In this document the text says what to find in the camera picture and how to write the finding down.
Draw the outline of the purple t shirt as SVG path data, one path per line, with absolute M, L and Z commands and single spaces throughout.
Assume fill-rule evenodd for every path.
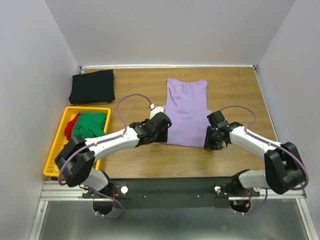
M 167 80 L 167 97 L 164 113 L 171 120 L 167 143 L 184 147 L 203 148 L 212 112 L 207 105 L 206 80 L 184 82 Z

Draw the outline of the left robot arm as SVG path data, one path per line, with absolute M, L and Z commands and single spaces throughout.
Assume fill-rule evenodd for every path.
M 112 134 L 86 139 L 74 136 L 54 159 L 59 169 L 58 178 L 64 179 L 70 188 L 84 185 L 93 189 L 99 197 L 107 197 L 111 191 L 110 179 L 105 172 L 96 170 L 94 164 L 125 149 L 167 142 L 171 125 L 170 118 L 158 112 L 152 118 L 133 122 Z

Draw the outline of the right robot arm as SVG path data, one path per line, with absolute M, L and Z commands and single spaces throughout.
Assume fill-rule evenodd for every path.
M 271 189 L 282 195 L 306 187 L 309 177 L 297 147 L 264 138 L 238 122 L 219 123 L 206 128 L 204 148 L 222 150 L 230 144 L 240 146 L 264 161 L 262 170 L 243 170 L 233 176 L 230 191 L 241 196 L 248 189 Z

